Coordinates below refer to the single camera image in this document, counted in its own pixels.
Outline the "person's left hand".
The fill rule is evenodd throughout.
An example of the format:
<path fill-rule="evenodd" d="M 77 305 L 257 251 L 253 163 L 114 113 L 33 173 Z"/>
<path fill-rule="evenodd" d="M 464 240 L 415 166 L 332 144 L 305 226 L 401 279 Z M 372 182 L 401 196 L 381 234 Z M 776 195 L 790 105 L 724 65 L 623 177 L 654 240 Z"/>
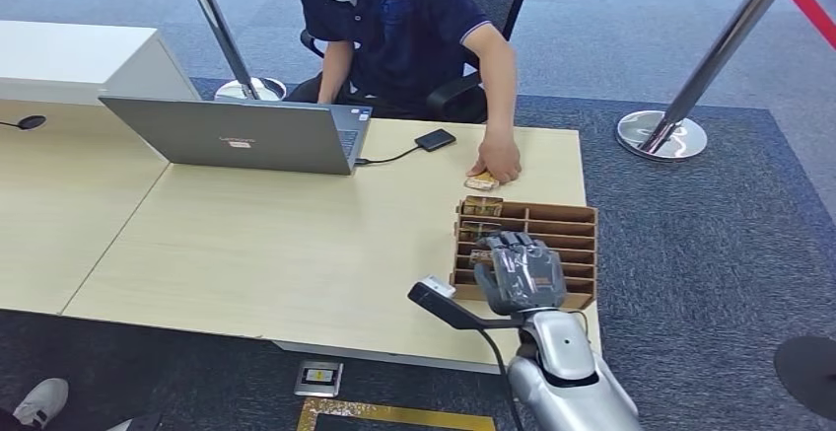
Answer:
<path fill-rule="evenodd" d="M 489 173 L 499 183 L 516 180 L 522 172 L 520 151 L 511 134 L 485 134 L 468 177 Z"/>

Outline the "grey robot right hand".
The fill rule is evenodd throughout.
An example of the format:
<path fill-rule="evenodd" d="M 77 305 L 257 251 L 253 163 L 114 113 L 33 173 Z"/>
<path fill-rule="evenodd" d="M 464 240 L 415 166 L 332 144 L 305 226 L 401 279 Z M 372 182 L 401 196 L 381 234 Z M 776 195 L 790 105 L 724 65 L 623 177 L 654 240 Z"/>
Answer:
<path fill-rule="evenodd" d="M 489 308 L 499 316 L 557 309 L 567 295 L 557 252 L 525 232 L 501 231 L 477 241 L 490 259 L 474 265 Z"/>

